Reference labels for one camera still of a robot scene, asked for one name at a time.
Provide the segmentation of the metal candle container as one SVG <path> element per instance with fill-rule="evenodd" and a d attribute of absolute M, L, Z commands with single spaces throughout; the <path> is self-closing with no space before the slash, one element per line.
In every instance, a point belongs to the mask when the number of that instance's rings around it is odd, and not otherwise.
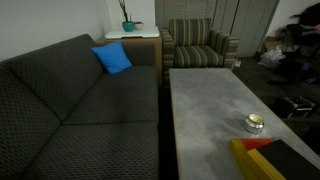
<path fill-rule="evenodd" d="M 258 134 L 264 128 L 264 118 L 258 114 L 249 114 L 243 123 L 245 130 Z"/>

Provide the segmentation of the wooden side table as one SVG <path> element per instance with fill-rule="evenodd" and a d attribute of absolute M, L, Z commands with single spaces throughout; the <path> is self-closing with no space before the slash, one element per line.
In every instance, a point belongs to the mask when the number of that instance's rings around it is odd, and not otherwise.
<path fill-rule="evenodd" d="M 110 74 L 104 65 L 104 72 L 100 75 L 97 82 L 109 83 L 112 87 L 140 87 L 142 89 L 158 88 L 158 61 L 156 45 L 148 41 L 126 42 L 116 40 L 122 43 L 124 52 L 132 66 L 119 73 Z"/>

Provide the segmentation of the grey coffee table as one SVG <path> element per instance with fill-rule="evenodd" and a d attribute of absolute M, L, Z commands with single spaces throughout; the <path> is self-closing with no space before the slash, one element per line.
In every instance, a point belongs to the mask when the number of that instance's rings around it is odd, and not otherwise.
<path fill-rule="evenodd" d="M 241 138 L 282 139 L 316 167 L 320 158 L 231 70 L 190 68 L 169 71 L 179 180 L 244 180 L 229 142 Z M 247 115 L 265 126 L 243 128 Z"/>

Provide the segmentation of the blue cushion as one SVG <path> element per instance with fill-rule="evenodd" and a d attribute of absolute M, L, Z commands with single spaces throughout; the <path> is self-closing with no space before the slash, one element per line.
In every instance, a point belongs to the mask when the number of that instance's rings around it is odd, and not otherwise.
<path fill-rule="evenodd" d="M 120 41 L 93 47 L 92 51 L 110 74 L 119 73 L 132 66 Z"/>

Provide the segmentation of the white tray on side table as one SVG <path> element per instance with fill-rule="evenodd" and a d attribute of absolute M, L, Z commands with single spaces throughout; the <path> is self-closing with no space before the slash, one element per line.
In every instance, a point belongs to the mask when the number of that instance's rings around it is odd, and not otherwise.
<path fill-rule="evenodd" d="M 121 39 L 121 38 L 156 38 L 160 33 L 157 26 L 146 26 L 140 30 L 134 30 L 132 32 L 125 32 L 121 30 L 112 30 L 105 34 L 106 39 Z"/>

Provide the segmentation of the small white plant pot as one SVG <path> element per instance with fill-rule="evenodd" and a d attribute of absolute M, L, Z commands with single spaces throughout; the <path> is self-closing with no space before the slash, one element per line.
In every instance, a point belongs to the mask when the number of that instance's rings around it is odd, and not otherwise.
<path fill-rule="evenodd" d="M 143 26 L 143 22 L 135 22 L 135 30 L 141 30 Z"/>

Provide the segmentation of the teal plant pot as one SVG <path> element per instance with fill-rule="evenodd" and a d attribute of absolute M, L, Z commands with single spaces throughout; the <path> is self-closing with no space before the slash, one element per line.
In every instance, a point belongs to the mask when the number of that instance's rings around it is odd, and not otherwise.
<path fill-rule="evenodd" d="M 125 32 L 133 32 L 135 29 L 135 24 L 133 21 L 123 21 L 122 28 Z"/>

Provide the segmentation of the dark grey patterned sofa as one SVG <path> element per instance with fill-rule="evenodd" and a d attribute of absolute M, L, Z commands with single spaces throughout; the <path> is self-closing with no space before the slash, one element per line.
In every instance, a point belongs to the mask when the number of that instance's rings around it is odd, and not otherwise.
<path fill-rule="evenodd" d="M 97 82 L 87 34 L 2 61 L 0 180 L 158 180 L 158 88 Z"/>

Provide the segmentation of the orange book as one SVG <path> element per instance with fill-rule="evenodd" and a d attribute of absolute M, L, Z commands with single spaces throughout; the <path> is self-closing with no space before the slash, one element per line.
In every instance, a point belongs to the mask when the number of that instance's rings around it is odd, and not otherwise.
<path fill-rule="evenodd" d="M 272 139 L 242 139 L 242 144 L 247 151 L 256 149 L 272 142 Z"/>

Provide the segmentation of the white plastic bag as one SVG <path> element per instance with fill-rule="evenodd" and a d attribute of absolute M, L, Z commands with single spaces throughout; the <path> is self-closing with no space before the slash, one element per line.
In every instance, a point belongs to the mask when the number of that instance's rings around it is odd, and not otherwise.
<path fill-rule="evenodd" d="M 283 53 L 282 47 L 277 46 L 275 50 L 270 50 L 263 53 L 260 56 L 260 61 L 258 64 L 267 68 L 276 69 L 281 64 L 281 60 L 285 57 L 286 55 Z"/>

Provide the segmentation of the yellow book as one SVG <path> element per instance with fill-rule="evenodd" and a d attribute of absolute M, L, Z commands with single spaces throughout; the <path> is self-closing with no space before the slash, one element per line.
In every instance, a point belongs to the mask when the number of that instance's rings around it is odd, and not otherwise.
<path fill-rule="evenodd" d="M 286 180 L 258 148 L 247 151 L 241 140 L 231 139 L 229 147 L 246 180 Z"/>

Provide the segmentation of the cardboard box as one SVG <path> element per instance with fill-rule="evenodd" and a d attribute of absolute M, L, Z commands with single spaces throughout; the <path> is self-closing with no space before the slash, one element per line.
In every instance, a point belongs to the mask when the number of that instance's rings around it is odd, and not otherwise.
<path fill-rule="evenodd" d="M 278 46 L 283 45 L 282 37 L 267 36 L 262 45 L 262 52 L 276 50 Z"/>

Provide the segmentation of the black case on floor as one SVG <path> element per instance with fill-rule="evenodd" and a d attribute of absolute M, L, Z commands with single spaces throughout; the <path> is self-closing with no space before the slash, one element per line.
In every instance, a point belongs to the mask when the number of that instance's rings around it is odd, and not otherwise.
<path fill-rule="evenodd" d="M 280 118 L 310 117 L 319 104 L 306 96 L 284 96 L 277 98 L 271 110 Z"/>

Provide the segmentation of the dark clutter pile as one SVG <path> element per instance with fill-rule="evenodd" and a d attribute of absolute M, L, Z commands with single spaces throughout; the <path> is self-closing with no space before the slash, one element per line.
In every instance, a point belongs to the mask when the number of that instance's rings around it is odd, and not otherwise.
<path fill-rule="evenodd" d="M 290 75 L 285 81 L 269 81 L 271 85 L 293 85 L 293 84 L 312 84 L 319 80 L 319 73 L 311 68 L 311 61 L 320 51 L 320 3 L 305 9 L 301 14 L 297 14 L 299 18 L 297 24 L 288 24 L 284 29 L 292 40 L 294 45 L 298 45 L 298 52 L 302 46 L 312 47 L 311 54 L 306 61 L 299 67 L 288 69 Z"/>

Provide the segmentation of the black book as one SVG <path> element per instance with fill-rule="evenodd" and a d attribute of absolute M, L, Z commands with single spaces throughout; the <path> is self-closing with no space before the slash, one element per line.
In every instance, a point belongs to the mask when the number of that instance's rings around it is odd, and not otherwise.
<path fill-rule="evenodd" d="M 258 148 L 287 180 L 320 180 L 320 169 L 279 139 Z"/>

